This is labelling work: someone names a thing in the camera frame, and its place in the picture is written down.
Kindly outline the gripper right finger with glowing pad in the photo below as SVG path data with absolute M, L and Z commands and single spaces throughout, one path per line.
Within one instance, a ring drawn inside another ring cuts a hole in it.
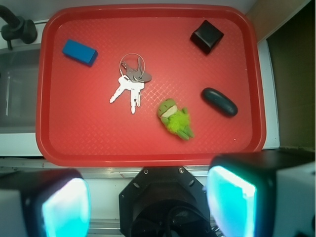
M 205 188 L 210 213 L 226 237 L 316 234 L 314 152 L 217 155 Z

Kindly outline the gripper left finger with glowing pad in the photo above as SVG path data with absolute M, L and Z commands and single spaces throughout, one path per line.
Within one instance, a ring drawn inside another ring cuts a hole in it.
M 85 237 L 90 217 L 89 186 L 75 169 L 0 176 L 2 237 Z

